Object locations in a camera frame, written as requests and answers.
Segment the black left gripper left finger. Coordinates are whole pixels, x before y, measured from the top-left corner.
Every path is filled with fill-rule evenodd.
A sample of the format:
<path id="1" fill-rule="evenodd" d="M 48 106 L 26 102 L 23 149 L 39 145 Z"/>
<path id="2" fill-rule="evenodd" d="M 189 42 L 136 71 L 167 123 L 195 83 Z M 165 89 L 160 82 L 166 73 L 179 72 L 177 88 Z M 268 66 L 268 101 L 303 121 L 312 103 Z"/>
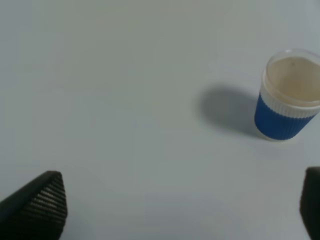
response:
<path id="1" fill-rule="evenodd" d="M 63 176 L 46 171 L 0 202 L 0 238 L 58 240 L 67 217 Z"/>

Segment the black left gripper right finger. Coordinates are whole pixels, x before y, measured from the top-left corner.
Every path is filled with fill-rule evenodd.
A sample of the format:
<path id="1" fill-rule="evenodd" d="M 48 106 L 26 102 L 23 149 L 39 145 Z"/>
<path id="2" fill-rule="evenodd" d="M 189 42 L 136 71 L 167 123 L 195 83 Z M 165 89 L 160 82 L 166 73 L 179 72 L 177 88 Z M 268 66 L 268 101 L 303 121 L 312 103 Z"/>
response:
<path id="1" fill-rule="evenodd" d="M 320 167 L 308 167 L 300 198 L 300 215 L 311 240 L 320 240 Z"/>

